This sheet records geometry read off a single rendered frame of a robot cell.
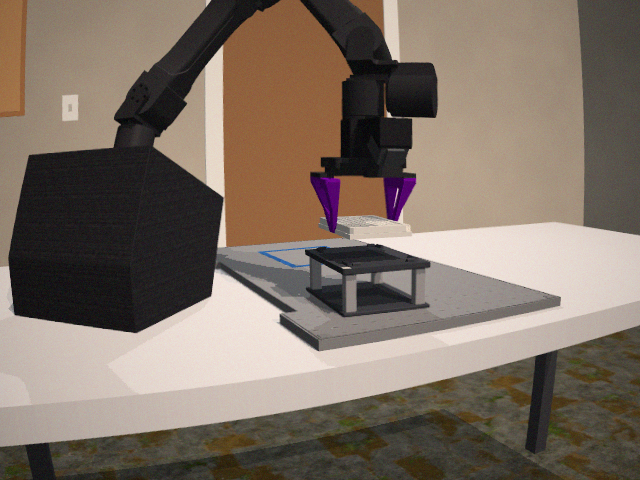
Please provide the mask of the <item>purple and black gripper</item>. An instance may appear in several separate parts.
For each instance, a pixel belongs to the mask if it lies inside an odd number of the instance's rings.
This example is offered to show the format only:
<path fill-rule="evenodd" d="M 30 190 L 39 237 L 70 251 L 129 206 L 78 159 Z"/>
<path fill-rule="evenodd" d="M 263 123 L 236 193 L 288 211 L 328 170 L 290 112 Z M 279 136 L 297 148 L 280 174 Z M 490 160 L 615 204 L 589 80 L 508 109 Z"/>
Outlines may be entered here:
<path fill-rule="evenodd" d="M 406 160 L 401 167 L 383 167 L 382 164 L 376 164 L 374 158 L 321 157 L 321 167 L 327 167 L 325 172 L 332 173 L 310 172 L 310 181 L 324 209 L 329 231 L 332 233 L 335 233 L 337 225 L 340 192 L 340 179 L 336 179 L 334 176 L 383 178 L 387 219 L 397 222 L 416 184 L 415 173 L 403 172 L 403 168 L 406 168 Z"/>

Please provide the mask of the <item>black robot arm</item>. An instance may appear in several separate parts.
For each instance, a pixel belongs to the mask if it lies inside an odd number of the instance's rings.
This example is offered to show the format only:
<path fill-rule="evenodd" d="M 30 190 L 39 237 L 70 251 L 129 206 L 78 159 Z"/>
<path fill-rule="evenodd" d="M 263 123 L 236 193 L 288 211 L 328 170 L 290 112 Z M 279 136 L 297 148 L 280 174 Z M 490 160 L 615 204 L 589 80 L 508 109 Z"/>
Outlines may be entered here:
<path fill-rule="evenodd" d="M 193 83 L 232 33 L 257 10 L 279 1 L 211 0 L 128 91 L 114 115 L 121 124 L 114 148 L 153 146 L 187 105 L 184 98 Z M 384 83 L 392 117 L 436 118 L 434 65 L 392 60 L 380 28 L 349 0 L 300 1 L 337 44 L 353 73 L 342 81 L 342 116 L 365 116 L 341 120 L 341 158 L 374 158 L 383 167 L 404 165 L 412 148 L 412 118 L 384 117 Z"/>

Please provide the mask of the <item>white well plate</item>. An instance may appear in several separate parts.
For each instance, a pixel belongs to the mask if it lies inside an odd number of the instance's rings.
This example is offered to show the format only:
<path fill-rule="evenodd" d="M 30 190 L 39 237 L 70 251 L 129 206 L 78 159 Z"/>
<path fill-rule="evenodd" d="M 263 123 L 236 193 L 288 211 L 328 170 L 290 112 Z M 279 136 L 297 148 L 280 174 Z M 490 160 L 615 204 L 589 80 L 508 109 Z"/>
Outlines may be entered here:
<path fill-rule="evenodd" d="M 320 217 L 318 227 L 329 231 L 326 217 Z M 367 215 L 337 217 L 337 225 L 334 234 L 349 240 L 355 240 L 409 237 L 412 236 L 412 231 L 410 231 L 410 225 L 408 224 L 374 215 Z"/>

